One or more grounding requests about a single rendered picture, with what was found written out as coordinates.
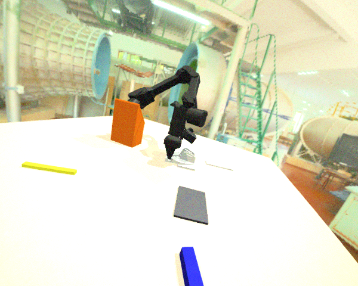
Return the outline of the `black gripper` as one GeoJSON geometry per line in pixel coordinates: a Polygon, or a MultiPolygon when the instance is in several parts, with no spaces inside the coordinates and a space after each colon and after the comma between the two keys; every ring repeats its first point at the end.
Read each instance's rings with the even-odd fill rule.
{"type": "Polygon", "coordinates": [[[164,139],[167,158],[170,160],[174,151],[181,147],[182,140],[180,138],[186,122],[171,119],[168,136],[164,139]]]}

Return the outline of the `yellow flat bar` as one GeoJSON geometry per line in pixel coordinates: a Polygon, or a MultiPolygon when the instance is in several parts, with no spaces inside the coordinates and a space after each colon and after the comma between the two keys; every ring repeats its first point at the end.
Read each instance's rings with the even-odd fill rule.
{"type": "Polygon", "coordinates": [[[50,171],[50,172],[65,173],[65,174],[70,174],[70,175],[75,175],[77,172],[77,170],[71,169],[71,168],[49,166],[49,165],[44,165],[44,164],[40,164],[40,163],[32,163],[32,162],[27,162],[27,161],[25,163],[22,163],[21,166],[28,167],[30,169],[46,170],[46,171],[50,171]]]}

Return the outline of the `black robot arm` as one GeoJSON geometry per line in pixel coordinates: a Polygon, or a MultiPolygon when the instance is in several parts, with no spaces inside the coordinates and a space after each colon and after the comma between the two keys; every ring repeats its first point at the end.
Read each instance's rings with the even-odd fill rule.
{"type": "MultiPolygon", "coordinates": [[[[143,109],[150,103],[155,101],[155,96],[163,93],[167,89],[179,84],[188,83],[189,89],[181,97],[183,105],[178,101],[174,101],[170,106],[174,107],[172,119],[190,123],[192,125],[203,127],[207,118],[207,111],[197,109],[197,91],[200,85],[200,75],[190,66],[182,66],[176,74],[158,83],[155,86],[143,87],[132,91],[128,94],[128,102],[137,103],[143,109]]],[[[184,127],[180,136],[181,140],[185,139],[189,143],[194,143],[196,135],[192,128],[184,127]]]]}

